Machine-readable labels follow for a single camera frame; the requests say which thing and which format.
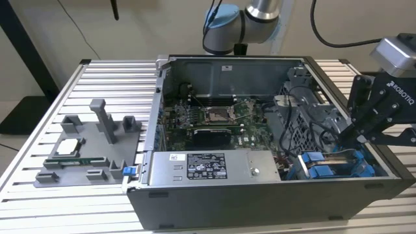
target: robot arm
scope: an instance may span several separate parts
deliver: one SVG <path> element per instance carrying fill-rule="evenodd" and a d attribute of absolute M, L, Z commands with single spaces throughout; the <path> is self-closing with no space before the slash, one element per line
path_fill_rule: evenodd
<path fill-rule="evenodd" d="M 245 10 L 222 4 L 207 29 L 203 31 L 202 47 L 213 55 L 226 55 L 234 44 L 261 43 L 271 35 L 278 20 L 279 0 L 251 0 Z"/>
<path fill-rule="evenodd" d="M 375 77 L 357 75 L 347 99 L 350 125 L 339 133 L 345 145 L 370 141 L 379 145 L 416 146 L 416 130 L 398 136 L 382 131 L 394 124 L 416 123 L 416 34 L 381 40 L 370 56 L 383 72 Z"/>

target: slotted aluminum plate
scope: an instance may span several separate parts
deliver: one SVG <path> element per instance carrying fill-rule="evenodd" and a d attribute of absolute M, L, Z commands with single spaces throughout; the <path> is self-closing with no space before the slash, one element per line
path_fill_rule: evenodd
<path fill-rule="evenodd" d="M 317 60 L 317 64 L 347 97 L 354 68 L 338 60 Z M 35 189 L 31 182 L 57 141 L 63 115 L 78 114 L 81 121 L 95 120 L 87 110 L 91 98 L 105 98 L 105 110 L 114 120 L 127 114 L 142 121 L 135 157 L 135 161 L 141 161 L 154 69 L 153 61 L 91 61 L 89 65 L 79 65 L 0 178 L 0 234 L 151 233 L 141 228 L 129 200 L 121 193 L 121 185 Z M 393 126 L 387 133 L 398 134 L 405 127 Z M 416 148 L 391 146 L 390 149 L 416 175 Z M 414 230 L 416 187 L 410 187 L 394 199 L 373 202 L 347 222 L 211 229 L 181 234 L 386 234 L 414 233 Z"/>

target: green circuit board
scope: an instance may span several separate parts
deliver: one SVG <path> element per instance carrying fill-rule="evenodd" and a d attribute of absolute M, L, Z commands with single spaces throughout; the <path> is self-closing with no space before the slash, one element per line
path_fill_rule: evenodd
<path fill-rule="evenodd" d="M 261 104 L 254 99 L 238 99 L 231 106 L 198 107 L 175 104 L 165 107 L 166 150 L 191 148 L 191 134 L 197 129 L 230 130 L 230 143 L 218 150 L 249 148 L 277 154 L 273 135 L 266 125 Z"/>

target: power supply label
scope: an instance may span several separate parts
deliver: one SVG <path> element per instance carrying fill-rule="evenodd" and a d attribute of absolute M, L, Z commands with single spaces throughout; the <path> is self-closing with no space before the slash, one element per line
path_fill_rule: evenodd
<path fill-rule="evenodd" d="M 187 154 L 187 179 L 226 179 L 223 154 Z"/>

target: robotiq logo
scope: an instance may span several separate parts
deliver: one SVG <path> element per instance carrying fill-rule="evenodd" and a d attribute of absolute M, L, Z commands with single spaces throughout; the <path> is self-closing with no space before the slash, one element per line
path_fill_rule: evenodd
<path fill-rule="evenodd" d="M 409 103 L 409 105 L 411 106 L 414 103 L 413 98 L 402 91 L 402 89 L 394 84 L 394 81 L 390 81 L 389 83 L 386 83 L 386 86 L 393 88 L 393 90 L 395 90 L 395 92 L 399 94 L 399 96 L 406 100 L 406 102 Z"/>

